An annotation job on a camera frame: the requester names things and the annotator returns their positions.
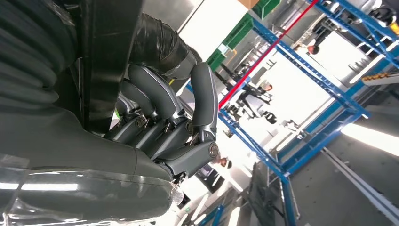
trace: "gray machine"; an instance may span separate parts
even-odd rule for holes
[[[67,8],[75,1],[64,2]],[[0,2],[2,224],[109,225],[155,218],[178,202],[179,183],[217,156],[217,99],[206,63],[197,64],[189,52],[168,74],[191,77],[192,120],[164,75],[131,63],[122,80],[140,4],[83,0],[71,7],[83,15],[77,26],[52,1]],[[186,49],[182,44],[178,51]],[[68,84],[57,84],[66,68],[77,86],[57,94]],[[82,118],[57,105],[58,95],[72,99],[77,88],[84,88],[78,93]],[[106,128],[116,100],[125,109],[120,123],[104,136],[91,132]]]

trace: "green plastic bin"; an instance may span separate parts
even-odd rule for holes
[[[239,42],[248,34],[254,27],[254,21],[250,14],[245,14],[233,30],[223,40],[223,44],[230,49],[236,48]]]
[[[215,71],[226,59],[222,52],[216,49],[212,55],[208,58],[207,63],[209,64],[212,71]]]
[[[259,0],[252,10],[258,17],[264,19],[279,3],[280,0]]]

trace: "blue shelving frame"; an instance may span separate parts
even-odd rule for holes
[[[334,14],[326,7],[324,7],[320,2],[316,3],[314,7],[324,13],[329,19],[334,20],[338,25],[342,28],[348,30],[355,38],[364,42],[367,46],[372,48],[376,53],[382,54],[385,56],[385,59],[393,64],[394,66],[399,68],[399,61],[396,59],[395,55],[386,51],[386,46],[380,41],[382,37],[388,36],[388,38],[395,42],[399,40],[398,36],[389,28],[382,27],[378,24],[376,20],[364,14],[362,11],[351,5],[345,0],[335,0],[335,2],[339,3],[339,5],[343,8],[338,13]],[[363,25],[368,29],[370,34],[372,35],[374,41],[368,40],[364,35],[358,32],[353,26],[345,23],[342,19],[339,18],[339,15],[347,10],[357,18],[362,20]]]
[[[391,52],[389,52],[387,51],[387,47],[383,44],[383,42],[380,41],[382,37],[388,36],[392,42],[395,42],[398,41],[398,36],[390,29],[381,27],[374,19],[368,15],[365,15],[362,11],[358,10],[345,0],[335,0],[335,2],[339,3],[342,7],[342,9],[337,13],[330,12],[321,3],[317,3],[315,7],[323,12],[328,18],[334,20],[338,25],[348,30],[348,32],[350,32],[354,37],[372,48],[376,53],[384,55],[384,59],[374,68],[370,69],[370,71],[372,71],[372,73],[378,73],[384,70],[388,64],[392,64],[399,68],[399,61],[397,60],[399,56],[399,48],[395,47]],[[346,24],[339,18],[339,15],[345,10],[362,20],[364,26],[368,29],[374,40],[368,40],[355,28],[351,27],[349,24]],[[253,20],[253,30],[268,43],[272,44],[278,39],[260,22],[258,22],[256,19]],[[319,73],[314,67],[297,55],[295,51],[293,51],[284,42],[280,41],[276,46],[276,50],[285,56],[288,61],[293,63],[306,76],[323,88],[331,97],[335,98],[334,103],[332,103],[332,105],[305,130],[309,133],[312,133],[320,125],[320,122],[325,122],[328,120],[326,121],[327,123],[325,123],[326,125],[321,128],[317,134],[314,135],[306,144],[299,147],[298,151],[292,153],[293,155],[286,159],[284,157],[299,145],[300,140],[296,139],[289,143],[277,154],[276,158],[273,158],[243,128],[241,128],[226,111],[220,111],[219,119],[227,125],[231,132],[233,132],[239,139],[242,140],[242,142],[244,142],[252,151],[254,151],[259,158],[281,179],[285,201],[284,206],[286,224],[289,226],[295,226],[295,214],[291,202],[288,177],[300,169],[323,147],[325,147],[336,136],[338,136],[342,127],[349,123],[355,122],[361,116],[369,117],[370,115],[362,106],[352,99],[354,93],[358,92],[364,86],[362,82],[357,82],[347,92],[343,92],[337,86],[332,84],[325,76]],[[190,84],[187,86],[187,88],[192,92]],[[337,113],[335,114],[336,116],[333,119],[330,119],[330,116],[334,113]]]

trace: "white wall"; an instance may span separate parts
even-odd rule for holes
[[[237,0],[205,0],[180,37],[206,61],[247,12]]]

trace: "red pole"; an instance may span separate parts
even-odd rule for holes
[[[277,44],[281,41],[281,39],[288,33],[289,30],[311,9],[319,0],[314,0],[305,11],[291,24],[291,26],[286,29],[284,33],[280,35],[280,37],[266,50],[265,53],[254,63],[254,65],[247,71],[247,73],[235,84],[235,86],[227,93],[226,96],[219,102],[219,110],[223,107],[223,105],[230,100],[233,94],[237,91],[238,87],[244,83],[245,79],[252,73],[252,71],[260,64],[260,62],[271,52],[271,50],[277,46]]]

